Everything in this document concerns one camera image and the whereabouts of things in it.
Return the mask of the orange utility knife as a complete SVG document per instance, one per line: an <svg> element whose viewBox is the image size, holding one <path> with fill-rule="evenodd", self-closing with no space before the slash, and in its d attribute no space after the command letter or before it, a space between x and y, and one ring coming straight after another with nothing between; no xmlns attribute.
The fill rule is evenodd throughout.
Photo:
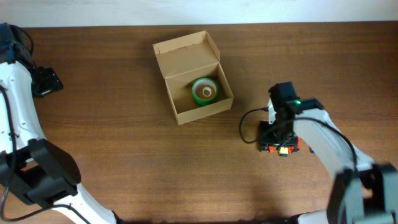
<svg viewBox="0 0 398 224"><path fill-rule="evenodd" d="M287 143L287 147L290 154L298 152L301 148L301 139L298 136L290 139Z"/></svg>

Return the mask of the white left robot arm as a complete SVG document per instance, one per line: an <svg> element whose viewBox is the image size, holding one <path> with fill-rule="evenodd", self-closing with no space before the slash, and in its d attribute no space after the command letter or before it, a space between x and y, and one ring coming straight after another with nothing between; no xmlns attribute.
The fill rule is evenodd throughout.
<svg viewBox="0 0 398 224"><path fill-rule="evenodd" d="M19 222L55 210L74 223L121 223L84 188L72 156L51 143L34 98L63 89L53 68L36 66L34 41L1 24L1 220Z"/></svg>

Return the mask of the brown cardboard box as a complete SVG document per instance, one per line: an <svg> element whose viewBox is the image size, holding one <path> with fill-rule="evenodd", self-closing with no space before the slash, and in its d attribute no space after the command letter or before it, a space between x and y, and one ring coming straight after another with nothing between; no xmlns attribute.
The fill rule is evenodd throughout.
<svg viewBox="0 0 398 224"><path fill-rule="evenodd" d="M177 124L230 110L234 95L221 66L221 54L208 31L200 31L153 45L165 81ZM199 78L210 78L219 86L216 101L198 105L192 85Z"/></svg>

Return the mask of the yellow highlighter pen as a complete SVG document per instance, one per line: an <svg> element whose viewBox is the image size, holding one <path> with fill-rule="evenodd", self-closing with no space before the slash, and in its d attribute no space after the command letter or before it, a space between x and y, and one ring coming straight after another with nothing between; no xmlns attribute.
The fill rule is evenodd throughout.
<svg viewBox="0 0 398 224"><path fill-rule="evenodd" d="M287 147L281 147L279 149L279 156L281 157L287 157L289 155L289 148Z"/></svg>

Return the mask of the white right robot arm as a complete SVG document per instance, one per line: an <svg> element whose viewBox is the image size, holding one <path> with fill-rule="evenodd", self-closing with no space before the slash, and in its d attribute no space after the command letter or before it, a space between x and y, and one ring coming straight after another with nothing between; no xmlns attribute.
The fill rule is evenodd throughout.
<svg viewBox="0 0 398 224"><path fill-rule="evenodd" d="M269 89L264 135L282 147L292 137L308 144L333 179L328 206L288 219L288 223L397 223L397 169L378 164L333 124L315 98L301 99L291 82Z"/></svg>

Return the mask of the green tape roll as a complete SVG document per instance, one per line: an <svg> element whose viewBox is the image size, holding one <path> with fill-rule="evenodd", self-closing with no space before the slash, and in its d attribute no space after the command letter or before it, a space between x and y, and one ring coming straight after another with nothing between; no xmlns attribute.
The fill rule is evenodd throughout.
<svg viewBox="0 0 398 224"><path fill-rule="evenodd" d="M192 96L194 101L200 106L207 106L216 101L219 86L217 82L210 78L199 78L192 85Z"/></svg>

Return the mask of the yellow tape roll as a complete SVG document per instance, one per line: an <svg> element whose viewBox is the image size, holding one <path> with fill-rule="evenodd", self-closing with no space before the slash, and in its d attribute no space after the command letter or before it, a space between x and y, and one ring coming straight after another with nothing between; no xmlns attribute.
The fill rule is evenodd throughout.
<svg viewBox="0 0 398 224"><path fill-rule="evenodd" d="M195 95L201 100L210 100L216 95L216 88L209 84L198 85L195 89Z"/></svg>

